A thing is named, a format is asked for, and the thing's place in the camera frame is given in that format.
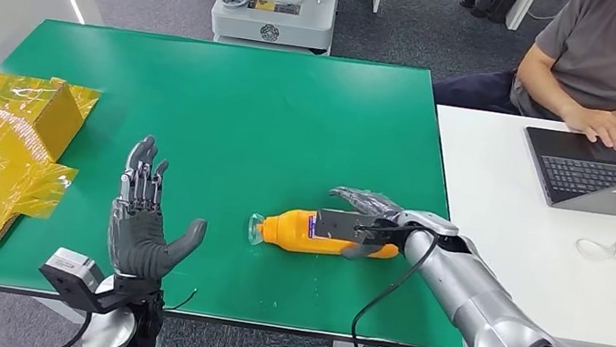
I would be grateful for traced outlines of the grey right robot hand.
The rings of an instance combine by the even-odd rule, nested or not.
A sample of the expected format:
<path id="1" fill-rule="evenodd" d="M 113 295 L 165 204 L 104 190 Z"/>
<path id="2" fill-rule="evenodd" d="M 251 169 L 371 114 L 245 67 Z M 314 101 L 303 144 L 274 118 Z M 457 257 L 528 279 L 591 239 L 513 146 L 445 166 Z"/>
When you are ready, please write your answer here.
<path id="1" fill-rule="evenodd" d="M 402 211 L 398 204 L 388 199 L 385 195 L 368 191 L 368 189 L 350 189 L 342 186 L 330 189 L 328 193 L 331 196 L 342 198 L 351 204 L 354 209 L 366 215 L 378 216 L 379 218 L 393 221 L 395 220 L 395 216 Z M 367 258 L 377 253 L 382 248 L 382 245 L 377 244 L 355 244 L 352 247 L 343 248 L 341 255 L 345 259 L 351 260 Z"/>

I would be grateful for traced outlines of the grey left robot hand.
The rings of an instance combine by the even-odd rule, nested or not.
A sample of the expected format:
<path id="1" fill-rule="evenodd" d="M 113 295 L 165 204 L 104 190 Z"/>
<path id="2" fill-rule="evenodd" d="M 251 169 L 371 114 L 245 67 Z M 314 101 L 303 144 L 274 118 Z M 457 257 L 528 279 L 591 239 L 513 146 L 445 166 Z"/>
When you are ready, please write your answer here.
<path id="1" fill-rule="evenodd" d="M 146 136 L 128 153 L 108 224 L 108 256 L 117 275 L 161 281 L 203 242 L 208 222 L 193 220 L 175 240 L 165 238 L 162 197 L 165 159 L 154 163 L 155 138 Z"/>

